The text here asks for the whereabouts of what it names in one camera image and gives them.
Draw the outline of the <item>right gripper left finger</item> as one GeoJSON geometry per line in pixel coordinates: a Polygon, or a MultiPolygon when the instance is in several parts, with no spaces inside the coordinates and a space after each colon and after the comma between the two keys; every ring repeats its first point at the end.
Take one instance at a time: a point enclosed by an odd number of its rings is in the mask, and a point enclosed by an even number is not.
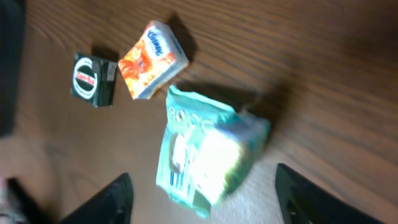
{"type": "Polygon", "coordinates": [[[134,191],[125,172],[63,218],[59,224],[130,224],[134,191]]]}

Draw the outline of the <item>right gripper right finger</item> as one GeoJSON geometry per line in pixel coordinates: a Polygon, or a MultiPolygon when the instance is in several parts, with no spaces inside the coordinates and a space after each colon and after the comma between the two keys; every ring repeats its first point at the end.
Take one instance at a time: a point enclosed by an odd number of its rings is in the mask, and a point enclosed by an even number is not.
{"type": "Polygon", "coordinates": [[[283,163],[277,165],[275,190],[284,223],[376,224],[380,222],[329,194],[283,163]]]}

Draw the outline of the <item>mint green wet wipes pack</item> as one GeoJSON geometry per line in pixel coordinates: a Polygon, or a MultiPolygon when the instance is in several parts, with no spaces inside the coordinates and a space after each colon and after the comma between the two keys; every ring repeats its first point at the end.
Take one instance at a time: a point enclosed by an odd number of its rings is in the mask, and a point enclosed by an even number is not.
{"type": "Polygon", "coordinates": [[[175,85],[167,91],[166,109],[155,183],[174,202],[208,218],[245,180],[271,124],[175,85]]]}

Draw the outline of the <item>green Zam-Buk box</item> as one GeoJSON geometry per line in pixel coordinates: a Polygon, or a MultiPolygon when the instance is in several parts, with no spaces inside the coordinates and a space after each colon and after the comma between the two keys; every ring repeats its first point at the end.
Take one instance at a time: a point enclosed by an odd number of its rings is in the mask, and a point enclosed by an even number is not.
{"type": "Polygon", "coordinates": [[[70,93],[94,107],[113,104],[117,63],[75,53],[70,93]]]}

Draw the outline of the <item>orange Kleenex tissue pack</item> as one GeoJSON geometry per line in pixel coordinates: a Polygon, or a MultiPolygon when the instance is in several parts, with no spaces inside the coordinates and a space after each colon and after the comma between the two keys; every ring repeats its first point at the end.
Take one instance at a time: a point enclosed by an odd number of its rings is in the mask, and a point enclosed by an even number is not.
{"type": "Polygon", "coordinates": [[[189,65],[171,28],[150,21],[141,38],[118,62],[132,99],[149,99],[164,83],[189,65]]]}

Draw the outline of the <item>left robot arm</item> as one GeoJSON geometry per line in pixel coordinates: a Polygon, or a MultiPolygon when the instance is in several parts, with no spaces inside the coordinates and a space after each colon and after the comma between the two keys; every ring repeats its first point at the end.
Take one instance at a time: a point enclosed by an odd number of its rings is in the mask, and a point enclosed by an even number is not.
{"type": "Polygon", "coordinates": [[[14,129],[24,46],[25,0],[1,0],[1,137],[14,129]]]}

